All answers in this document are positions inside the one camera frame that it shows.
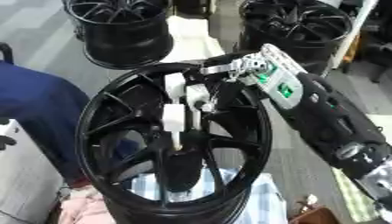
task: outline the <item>green component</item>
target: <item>green component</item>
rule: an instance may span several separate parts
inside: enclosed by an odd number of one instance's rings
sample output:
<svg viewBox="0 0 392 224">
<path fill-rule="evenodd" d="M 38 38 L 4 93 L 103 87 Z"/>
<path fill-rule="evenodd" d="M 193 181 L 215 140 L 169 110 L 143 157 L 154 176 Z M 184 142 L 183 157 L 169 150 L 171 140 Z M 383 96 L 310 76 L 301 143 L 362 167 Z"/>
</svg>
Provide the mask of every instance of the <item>green component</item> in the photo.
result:
<svg viewBox="0 0 392 224">
<path fill-rule="evenodd" d="M 292 89 L 285 83 L 281 83 L 277 87 L 277 90 L 286 98 L 289 98 L 294 93 Z"/>
<path fill-rule="evenodd" d="M 259 75 L 259 81 L 260 81 L 262 84 L 266 83 L 267 80 L 268 80 L 268 75 L 265 75 L 265 74 L 260 74 L 260 75 Z"/>
<path fill-rule="evenodd" d="M 266 83 L 268 81 L 268 78 L 270 77 L 270 75 L 272 75 L 277 70 L 277 66 L 276 65 L 274 65 L 272 63 L 270 63 L 270 65 L 272 66 L 272 68 L 269 71 L 267 71 L 266 73 L 260 73 L 258 75 L 259 81 L 262 84 Z"/>
</svg>

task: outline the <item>black cylinder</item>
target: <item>black cylinder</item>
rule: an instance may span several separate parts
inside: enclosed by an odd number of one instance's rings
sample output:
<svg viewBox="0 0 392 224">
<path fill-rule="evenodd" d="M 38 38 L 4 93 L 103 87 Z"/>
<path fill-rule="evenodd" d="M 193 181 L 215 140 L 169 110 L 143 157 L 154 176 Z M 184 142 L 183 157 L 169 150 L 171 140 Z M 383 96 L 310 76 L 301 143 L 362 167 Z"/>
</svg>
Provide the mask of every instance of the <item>black cylinder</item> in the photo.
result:
<svg viewBox="0 0 392 224">
<path fill-rule="evenodd" d="M 247 0 L 240 7 L 238 49 L 259 51 L 270 43 L 310 73 L 321 74 L 351 31 L 349 17 L 329 4 L 305 0 Z"/>
<path fill-rule="evenodd" d="M 85 54 L 93 63 L 131 69 L 158 62 L 172 50 L 165 14 L 167 3 L 138 1 L 139 5 L 131 9 L 126 3 L 119 4 L 121 1 L 101 1 L 99 5 L 83 0 L 69 4 L 71 15 L 81 24 Z"/>
</svg>

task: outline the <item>wire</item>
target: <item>wire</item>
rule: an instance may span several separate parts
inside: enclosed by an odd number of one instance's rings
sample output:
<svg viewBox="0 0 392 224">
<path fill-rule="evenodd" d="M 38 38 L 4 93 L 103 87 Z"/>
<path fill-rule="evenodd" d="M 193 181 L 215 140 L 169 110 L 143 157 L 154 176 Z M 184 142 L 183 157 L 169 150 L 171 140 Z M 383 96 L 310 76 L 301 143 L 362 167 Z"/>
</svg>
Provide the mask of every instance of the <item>wire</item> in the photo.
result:
<svg viewBox="0 0 392 224">
<path fill-rule="evenodd" d="M 1 209 L 0 209 L 0 214 L 3 214 L 3 215 L 5 215 L 5 216 L 8 216 L 8 217 L 12 218 L 13 220 L 20 221 L 20 222 L 23 222 L 23 223 L 25 223 L 25 224 L 35 224 L 35 223 L 30 222 L 30 221 L 28 221 L 28 220 L 19 219 L 18 217 L 13 216 L 13 215 L 10 214 L 10 213 L 6 213 L 5 211 L 3 211 L 3 210 L 1 210 Z"/>
</svg>

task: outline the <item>robotic arm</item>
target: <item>robotic arm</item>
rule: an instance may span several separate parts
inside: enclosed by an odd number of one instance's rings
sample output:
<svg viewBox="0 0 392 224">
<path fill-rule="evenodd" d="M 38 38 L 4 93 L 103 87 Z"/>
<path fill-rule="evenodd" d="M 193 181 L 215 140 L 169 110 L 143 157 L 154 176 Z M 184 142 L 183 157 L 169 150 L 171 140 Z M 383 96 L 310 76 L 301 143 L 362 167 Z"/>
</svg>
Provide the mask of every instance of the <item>robotic arm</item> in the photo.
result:
<svg viewBox="0 0 392 224">
<path fill-rule="evenodd" d="M 202 67 L 204 75 L 228 72 L 227 83 L 253 85 L 330 166 L 341 169 L 367 196 L 392 211 L 392 147 L 351 101 L 324 79 L 307 73 L 286 53 L 264 45 L 231 63 Z M 211 110 L 219 104 L 208 102 Z"/>
</svg>

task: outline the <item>pink cloth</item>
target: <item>pink cloth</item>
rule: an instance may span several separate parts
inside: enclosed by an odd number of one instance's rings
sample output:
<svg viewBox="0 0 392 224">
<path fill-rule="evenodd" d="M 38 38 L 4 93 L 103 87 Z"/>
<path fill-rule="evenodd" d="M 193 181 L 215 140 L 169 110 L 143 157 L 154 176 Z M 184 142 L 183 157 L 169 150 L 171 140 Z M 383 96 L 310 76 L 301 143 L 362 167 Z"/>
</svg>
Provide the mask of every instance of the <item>pink cloth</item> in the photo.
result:
<svg viewBox="0 0 392 224">
<path fill-rule="evenodd" d="M 102 195 L 91 185 L 72 190 L 61 209 L 59 224 L 116 224 Z"/>
</svg>

